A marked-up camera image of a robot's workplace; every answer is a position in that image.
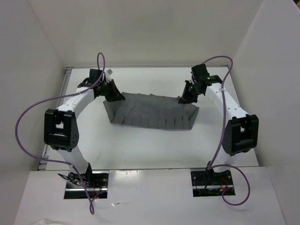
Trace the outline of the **grey pleated skirt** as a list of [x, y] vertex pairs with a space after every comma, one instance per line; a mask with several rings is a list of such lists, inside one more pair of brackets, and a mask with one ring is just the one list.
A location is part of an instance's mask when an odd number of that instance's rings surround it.
[[191, 130], [199, 112], [193, 104], [179, 104], [180, 97], [123, 92], [124, 100], [104, 101], [110, 123], [160, 130]]

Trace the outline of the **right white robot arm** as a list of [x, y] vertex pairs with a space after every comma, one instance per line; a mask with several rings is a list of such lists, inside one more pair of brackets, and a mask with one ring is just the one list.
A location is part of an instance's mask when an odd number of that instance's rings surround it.
[[210, 170], [205, 173], [208, 183], [217, 184], [222, 179], [222, 173], [234, 164], [239, 154], [257, 146], [259, 119], [241, 108], [217, 75], [192, 75], [186, 81], [179, 103], [195, 103], [199, 95], [210, 99], [223, 116], [221, 140], [213, 159], [208, 163]]

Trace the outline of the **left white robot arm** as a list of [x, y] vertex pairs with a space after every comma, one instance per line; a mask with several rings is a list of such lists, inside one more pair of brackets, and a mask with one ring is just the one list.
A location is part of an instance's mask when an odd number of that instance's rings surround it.
[[77, 118], [87, 105], [99, 96], [104, 96], [108, 102], [125, 100], [114, 80], [98, 82], [94, 88], [89, 89], [91, 86], [90, 79], [85, 78], [77, 86], [77, 95], [56, 109], [48, 109], [44, 121], [44, 142], [57, 150], [68, 164], [70, 174], [66, 179], [85, 188], [93, 183], [93, 175], [90, 163], [83, 157], [78, 147]]

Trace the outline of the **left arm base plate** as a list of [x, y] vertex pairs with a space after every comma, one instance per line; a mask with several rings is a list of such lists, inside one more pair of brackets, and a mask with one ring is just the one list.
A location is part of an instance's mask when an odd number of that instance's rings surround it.
[[[77, 174], [58, 175], [66, 180], [64, 199], [86, 199], [86, 193]], [[90, 181], [83, 177], [84, 185], [91, 199], [106, 199], [108, 194], [109, 171], [93, 171]]]

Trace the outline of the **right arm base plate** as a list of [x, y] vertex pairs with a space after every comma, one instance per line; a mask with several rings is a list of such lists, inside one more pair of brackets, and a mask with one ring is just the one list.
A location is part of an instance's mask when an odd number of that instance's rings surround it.
[[229, 170], [216, 173], [212, 169], [193, 169], [190, 171], [193, 197], [235, 195], [232, 175]]

